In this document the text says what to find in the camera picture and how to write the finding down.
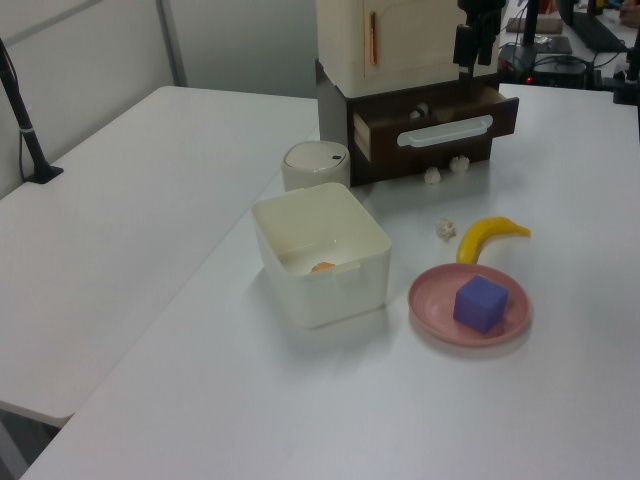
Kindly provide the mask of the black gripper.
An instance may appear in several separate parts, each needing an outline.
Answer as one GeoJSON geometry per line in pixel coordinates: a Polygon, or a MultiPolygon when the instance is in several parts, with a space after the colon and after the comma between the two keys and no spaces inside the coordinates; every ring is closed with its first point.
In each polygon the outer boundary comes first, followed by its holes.
{"type": "Polygon", "coordinates": [[[495,17],[500,18],[503,0],[458,0],[457,6],[465,13],[465,25],[456,27],[453,63],[458,66],[458,78],[473,77],[475,65],[475,33],[477,39],[477,63],[489,66],[492,62],[495,42],[495,17]]]}

